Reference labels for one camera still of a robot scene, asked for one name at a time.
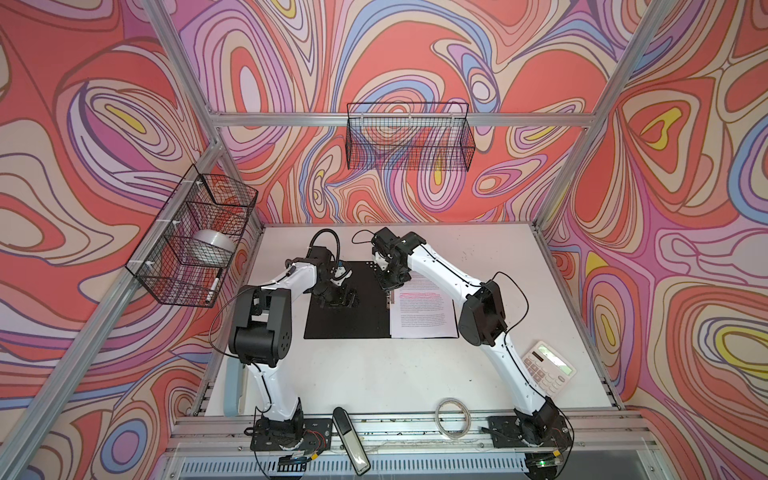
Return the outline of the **white black lever arch folder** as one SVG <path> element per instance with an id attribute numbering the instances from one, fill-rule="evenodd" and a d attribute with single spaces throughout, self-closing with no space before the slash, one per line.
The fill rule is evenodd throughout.
<path id="1" fill-rule="evenodd" d="M 371 261 L 352 261 L 343 282 L 344 299 L 331 304 L 313 297 L 303 337 L 307 340 L 456 339 L 456 311 L 450 296 L 424 276 L 392 291 L 381 288 Z"/>

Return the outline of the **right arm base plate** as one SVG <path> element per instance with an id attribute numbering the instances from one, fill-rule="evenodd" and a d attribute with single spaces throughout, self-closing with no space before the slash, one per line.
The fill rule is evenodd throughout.
<path id="1" fill-rule="evenodd" d="M 557 416 L 549 425 L 536 425 L 533 421 L 516 416 L 489 416 L 480 431 L 491 437 L 495 448 L 538 448 L 563 451 L 573 444 L 572 429 L 563 416 Z"/>

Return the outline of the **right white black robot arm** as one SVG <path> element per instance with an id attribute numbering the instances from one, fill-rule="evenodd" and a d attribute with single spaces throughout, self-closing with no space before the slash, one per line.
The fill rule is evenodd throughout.
<path id="1" fill-rule="evenodd" d="M 541 444 L 561 418 L 561 411 L 539 388 L 508 339 L 511 328 L 498 283 L 464 273 L 415 232 L 398 236 L 384 227 L 373 234 L 370 243 L 383 290 L 397 290 L 417 273 L 457 303 L 461 338 L 480 348 L 495 368 L 510 394 L 524 441 Z"/>

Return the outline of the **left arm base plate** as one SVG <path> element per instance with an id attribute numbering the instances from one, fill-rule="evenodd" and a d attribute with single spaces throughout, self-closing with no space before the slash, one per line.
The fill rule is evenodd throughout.
<path id="1" fill-rule="evenodd" d="M 258 418 L 254 426 L 244 430 L 244 435 L 250 438 L 250 449 L 254 452 L 310 454 L 322 453 L 331 447 L 332 431 L 330 417 L 309 418 L 302 422 Z"/>

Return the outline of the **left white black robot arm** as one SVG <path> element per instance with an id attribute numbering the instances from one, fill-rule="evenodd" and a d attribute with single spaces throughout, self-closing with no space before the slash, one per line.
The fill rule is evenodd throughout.
<path id="1" fill-rule="evenodd" d="M 253 375 L 265 406 L 262 416 L 288 422 L 300 416 L 300 398 L 279 377 L 279 363 L 293 337 L 293 303 L 310 295 L 331 307 L 354 304 L 348 286 L 352 269 L 344 262 L 330 265 L 293 260 L 275 278 L 240 289 L 234 303 L 228 350 Z"/>

